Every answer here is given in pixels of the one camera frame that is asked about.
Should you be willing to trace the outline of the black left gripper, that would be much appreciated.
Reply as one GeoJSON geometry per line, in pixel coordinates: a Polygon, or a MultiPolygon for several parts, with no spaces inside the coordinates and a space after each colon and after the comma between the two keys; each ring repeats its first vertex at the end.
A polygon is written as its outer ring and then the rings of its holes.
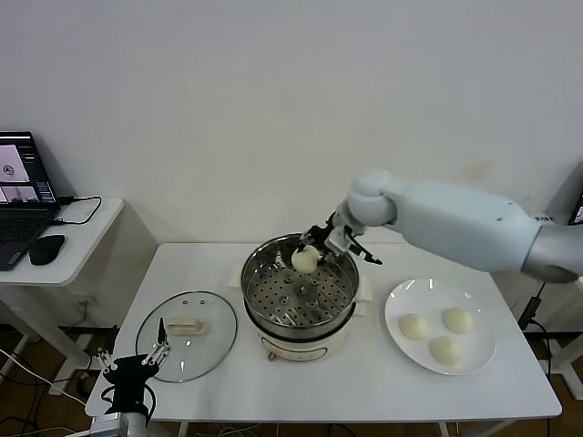
{"type": "Polygon", "coordinates": [[[113,392],[106,414],[152,414],[156,408],[156,396],[148,386],[148,380],[158,373],[158,366],[164,363],[170,352],[163,318],[159,319],[156,342],[147,356],[130,356],[112,361],[110,353],[99,347],[94,358],[110,384],[102,391],[102,400],[105,400],[107,393],[113,392]]]}

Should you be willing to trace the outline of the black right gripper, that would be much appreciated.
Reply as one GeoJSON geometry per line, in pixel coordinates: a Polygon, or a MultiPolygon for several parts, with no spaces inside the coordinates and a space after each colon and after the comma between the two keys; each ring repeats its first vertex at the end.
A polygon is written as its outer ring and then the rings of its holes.
{"type": "Polygon", "coordinates": [[[382,265],[383,261],[376,258],[356,239],[359,231],[360,222],[352,212],[349,209],[338,209],[331,215],[329,225],[323,228],[313,225],[302,233],[298,248],[305,249],[307,246],[312,246],[316,249],[324,249],[326,247],[332,253],[345,253],[353,249],[353,254],[366,263],[382,265]]]}

